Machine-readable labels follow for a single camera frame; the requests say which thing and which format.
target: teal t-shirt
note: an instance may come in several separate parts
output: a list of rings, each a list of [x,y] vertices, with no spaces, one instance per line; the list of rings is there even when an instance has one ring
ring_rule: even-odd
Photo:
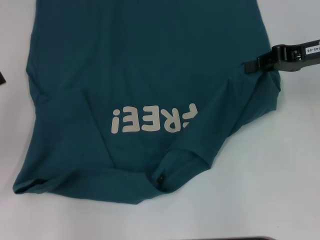
[[[276,109],[279,74],[242,65],[270,50],[255,0],[37,0],[36,120],[14,192],[129,204],[174,192]]]

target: black clip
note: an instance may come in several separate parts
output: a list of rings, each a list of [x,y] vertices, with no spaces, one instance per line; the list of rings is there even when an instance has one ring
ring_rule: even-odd
[[[0,85],[5,84],[5,83],[6,83],[6,80],[5,80],[4,76],[0,72]]]
[[[262,71],[296,72],[304,67],[320,64],[320,40],[300,45],[277,45],[254,61],[244,63],[245,72]]]

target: white table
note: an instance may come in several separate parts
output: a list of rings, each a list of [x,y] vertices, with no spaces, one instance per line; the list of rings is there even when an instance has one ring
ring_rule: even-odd
[[[259,4],[272,45],[320,39],[319,0]],[[319,65],[281,73],[278,111],[243,127],[174,194],[139,205],[14,195],[35,120],[25,73],[34,13],[35,0],[0,0],[1,240],[320,239]]]

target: label sticker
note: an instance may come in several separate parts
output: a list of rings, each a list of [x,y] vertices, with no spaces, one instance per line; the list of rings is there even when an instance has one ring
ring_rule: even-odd
[[[309,55],[309,54],[315,54],[315,53],[320,53],[320,45],[307,47],[307,48],[305,49],[305,53],[306,53],[307,55]]]

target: small black button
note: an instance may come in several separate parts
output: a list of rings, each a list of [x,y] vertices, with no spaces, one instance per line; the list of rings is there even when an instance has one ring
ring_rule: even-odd
[[[161,176],[157,179],[157,183],[158,183],[159,185],[162,185],[162,184],[164,183],[165,179],[166,179],[166,176],[165,176],[165,175],[161,175]]]

